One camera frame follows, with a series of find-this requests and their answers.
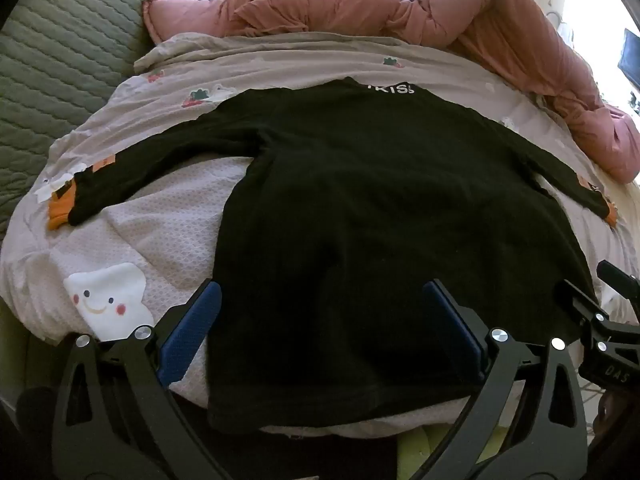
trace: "blue gripper pad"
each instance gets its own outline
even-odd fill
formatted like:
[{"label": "blue gripper pad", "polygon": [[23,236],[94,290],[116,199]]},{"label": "blue gripper pad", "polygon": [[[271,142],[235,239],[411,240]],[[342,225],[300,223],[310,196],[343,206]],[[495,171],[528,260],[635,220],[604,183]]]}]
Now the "blue gripper pad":
[{"label": "blue gripper pad", "polygon": [[484,382],[484,351],[448,294],[436,282],[424,285],[422,293],[429,308],[433,331],[460,380],[471,384]]},{"label": "blue gripper pad", "polygon": [[222,291],[210,282],[159,349],[158,380],[163,387],[184,377],[187,368],[220,313]]}]

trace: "orange cuff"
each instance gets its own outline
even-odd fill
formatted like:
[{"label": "orange cuff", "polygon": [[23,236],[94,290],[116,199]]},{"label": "orange cuff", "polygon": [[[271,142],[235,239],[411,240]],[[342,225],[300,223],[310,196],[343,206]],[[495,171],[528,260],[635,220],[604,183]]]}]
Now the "orange cuff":
[{"label": "orange cuff", "polygon": [[607,205],[609,206],[609,214],[607,215],[607,217],[604,219],[604,221],[609,224],[611,227],[615,227],[616,226],[616,222],[618,222],[618,210],[616,209],[616,205],[609,202],[609,200],[607,200]]},{"label": "orange cuff", "polygon": [[76,181],[69,180],[61,189],[51,194],[49,201],[49,222],[47,228],[53,231],[61,225],[66,224],[69,213],[76,202]]},{"label": "orange cuff", "polygon": [[605,202],[609,206],[609,214],[604,219],[604,221],[607,224],[609,224],[611,227],[615,227],[616,223],[618,222],[618,210],[616,209],[616,205],[613,202],[610,202],[609,199],[606,196],[604,196],[604,193],[601,192],[597,187],[595,187],[586,178],[584,178],[583,176],[580,176],[578,174],[576,174],[576,176],[578,177],[578,182],[580,182],[580,185],[582,187],[585,187],[587,189],[591,189],[592,191],[597,191],[598,193],[600,193],[600,195],[603,197],[603,199],[605,200]]}]

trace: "light pink bedsheet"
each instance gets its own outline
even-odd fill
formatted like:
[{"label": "light pink bedsheet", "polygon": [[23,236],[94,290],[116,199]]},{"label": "light pink bedsheet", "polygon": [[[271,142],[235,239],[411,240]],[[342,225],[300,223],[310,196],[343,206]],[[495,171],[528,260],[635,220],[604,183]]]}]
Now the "light pink bedsheet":
[{"label": "light pink bedsheet", "polygon": [[626,184],[640,171],[633,121],[602,102],[588,65],[534,0],[146,0],[143,13],[156,43],[179,32],[319,31],[447,48],[523,92],[547,96],[578,146],[613,179]]}]

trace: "bedsheet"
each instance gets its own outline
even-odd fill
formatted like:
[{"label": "bedsheet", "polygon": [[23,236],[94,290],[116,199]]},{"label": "bedsheet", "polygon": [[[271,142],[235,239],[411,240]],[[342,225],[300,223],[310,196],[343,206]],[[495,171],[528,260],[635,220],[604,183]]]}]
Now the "bedsheet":
[{"label": "bedsheet", "polygon": [[[545,148],[607,193],[591,161],[571,135],[497,75],[454,54],[391,38],[296,33],[266,38],[214,38],[180,34],[135,65],[107,105],[53,143],[45,169],[20,201],[0,253],[0,295],[35,335],[51,342],[68,332],[91,332],[76,309],[85,284],[113,302],[147,309],[154,320],[185,302],[210,275],[222,209],[250,160],[203,155],[149,184],[125,203],[104,209],[82,226],[46,229],[47,196],[66,174],[107,164],[113,153],[196,118],[248,88],[303,88],[352,76],[363,84],[408,81],[469,106]],[[398,117],[401,127],[402,117]],[[547,186],[567,212],[594,277],[596,293],[614,320],[634,320],[630,306],[594,275],[601,259],[636,274],[625,218],[610,228],[596,215]],[[119,277],[129,277],[126,283]],[[171,389],[207,404],[204,345],[183,380]],[[507,412],[513,415],[519,387]],[[265,428],[366,438],[424,424],[452,422],[465,399],[399,416],[334,428]],[[503,422],[508,423],[509,413]]]}]

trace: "silver screw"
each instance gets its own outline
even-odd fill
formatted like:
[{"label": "silver screw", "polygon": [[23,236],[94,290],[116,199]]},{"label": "silver screw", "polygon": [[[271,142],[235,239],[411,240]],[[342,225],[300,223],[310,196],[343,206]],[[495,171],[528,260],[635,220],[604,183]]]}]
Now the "silver screw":
[{"label": "silver screw", "polygon": [[499,341],[500,343],[504,343],[505,341],[507,341],[507,339],[509,338],[509,334],[507,334],[503,329],[501,328],[495,328],[492,332],[491,332],[491,337],[493,337],[496,341]]},{"label": "silver screw", "polygon": [[89,341],[91,341],[91,338],[87,334],[81,335],[76,339],[76,346],[82,348],[83,346],[87,346]]},{"label": "silver screw", "polygon": [[566,348],[564,341],[562,341],[562,339],[560,339],[559,337],[555,337],[551,340],[551,346],[556,350],[564,350]]},{"label": "silver screw", "polygon": [[139,326],[136,329],[136,339],[146,339],[151,335],[151,327],[147,325]]}]

